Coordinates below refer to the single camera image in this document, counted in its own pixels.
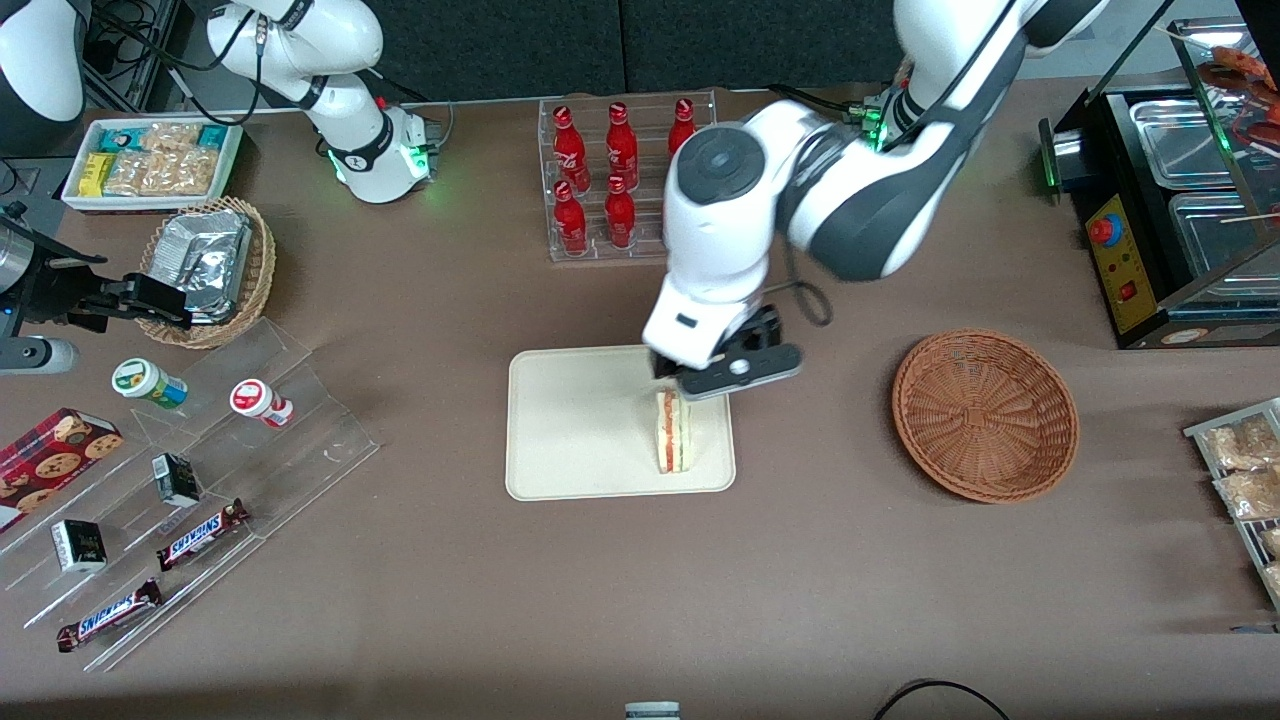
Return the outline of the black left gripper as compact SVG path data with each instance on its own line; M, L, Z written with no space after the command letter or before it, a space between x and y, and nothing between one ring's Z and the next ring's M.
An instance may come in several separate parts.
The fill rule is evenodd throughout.
M653 377L658 380L676 378L684 366L657 351L653 352ZM781 322L776 307L767 304L726 331L710 352L710 372L785 372L786 345L781 340Z

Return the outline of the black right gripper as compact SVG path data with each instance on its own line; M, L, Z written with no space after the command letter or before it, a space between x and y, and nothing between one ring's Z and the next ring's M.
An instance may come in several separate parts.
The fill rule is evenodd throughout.
M88 266L50 268L37 263L20 282L23 323L73 325L105 333L109 319L142 320L191 328L186 293L146 274L125 274L118 283L118 299L104 300L104 287L113 281Z

